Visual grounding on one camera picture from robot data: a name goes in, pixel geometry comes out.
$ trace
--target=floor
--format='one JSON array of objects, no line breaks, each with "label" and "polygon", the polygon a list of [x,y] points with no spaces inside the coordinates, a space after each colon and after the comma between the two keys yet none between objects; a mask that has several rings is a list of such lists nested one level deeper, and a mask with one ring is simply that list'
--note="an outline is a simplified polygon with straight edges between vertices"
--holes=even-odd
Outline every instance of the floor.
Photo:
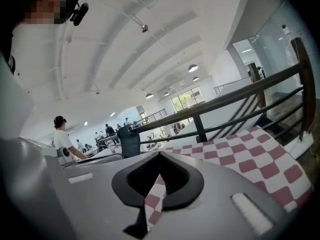
[{"label": "floor", "polygon": [[[269,105],[272,102],[282,98],[286,94],[284,93],[275,93],[270,95],[268,90],[265,91],[265,101],[266,104]],[[285,102],[276,106],[273,109],[270,109],[267,113],[268,118],[271,120],[275,120],[282,115],[284,115],[289,110],[293,109],[302,101],[302,96],[299,94],[294,95],[289,98]],[[281,127],[286,129],[288,126],[292,125],[302,116],[302,108],[300,108],[297,112],[289,116],[285,119],[281,124]],[[296,135],[301,128],[301,124],[298,124],[292,131],[291,134]],[[311,133],[313,136],[313,146],[310,150],[308,150],[305,154],[303,154],[297,161],[303,167],[307,176],[309,177],[311,183],[313,185],[316,184],[317,181],[320,181],[320,99],[316,99],[316,110],[315,110],[315,119],[314,123],[311,126]]]}]

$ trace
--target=red and white checkered fabric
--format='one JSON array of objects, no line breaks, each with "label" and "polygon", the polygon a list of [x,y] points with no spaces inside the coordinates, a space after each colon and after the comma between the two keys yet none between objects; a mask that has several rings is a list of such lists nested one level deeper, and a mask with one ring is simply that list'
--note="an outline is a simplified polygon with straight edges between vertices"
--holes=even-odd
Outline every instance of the red and white checkered fabric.
[{"label": "red and white checkered fabric", "polygon": [[[269,193],[288,212],[302,206],[313,192],[299,163],[257,126],[225,138],[169,147],[165,151],[230,168]],[[146,219],[150,227],[161,217],[165,194],[165,183],[159,176],[145,199]]]}]

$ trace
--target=ceiling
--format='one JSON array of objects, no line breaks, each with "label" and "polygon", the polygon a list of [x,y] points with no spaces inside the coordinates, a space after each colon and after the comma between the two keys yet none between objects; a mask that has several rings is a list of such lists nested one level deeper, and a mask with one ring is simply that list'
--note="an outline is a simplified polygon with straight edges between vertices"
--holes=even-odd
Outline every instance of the ceiling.
[{"label": "ceiling", "polygon": [[[36,105],[21,134],[51,133],[57,115],[73,127],[104,120],[142,105],[147,93],[162,96],[182,80],[187,87],[194,76],[205,79],[246,1],[80,0],[89,11],[77,27],[18,26],[15,77]],[[188,73],[190,64],[199,69]]]}]

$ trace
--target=pendant light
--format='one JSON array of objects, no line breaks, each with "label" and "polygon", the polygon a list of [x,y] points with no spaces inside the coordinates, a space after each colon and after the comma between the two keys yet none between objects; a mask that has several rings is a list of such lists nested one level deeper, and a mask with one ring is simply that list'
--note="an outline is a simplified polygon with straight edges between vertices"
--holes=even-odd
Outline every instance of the pendant light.
[{"label": "pendant light", "polygon": [[193,72],[193,71],[196,71],[199,67],[196,65],[196,64],[192,64],[189,66],[189,70],[188,72]]},{"label": "pendant light", "polygon": [[145,98],[148,100],[148,99],[151,99],[154,95],[152,93],[148,93]]}]

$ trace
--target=black cap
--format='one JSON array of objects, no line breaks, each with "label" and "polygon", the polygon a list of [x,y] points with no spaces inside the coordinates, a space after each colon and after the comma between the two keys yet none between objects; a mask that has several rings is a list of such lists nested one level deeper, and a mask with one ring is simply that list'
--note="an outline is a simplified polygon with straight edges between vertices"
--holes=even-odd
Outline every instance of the black cap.
[{"label": "black cap", "polygon": [[66,123],[67,120],[63,118],[62,115],[58,115],[54,120],[53,120],[53,123],[54,123],[54,128],[59,128],[62,126],[63,123]]}]

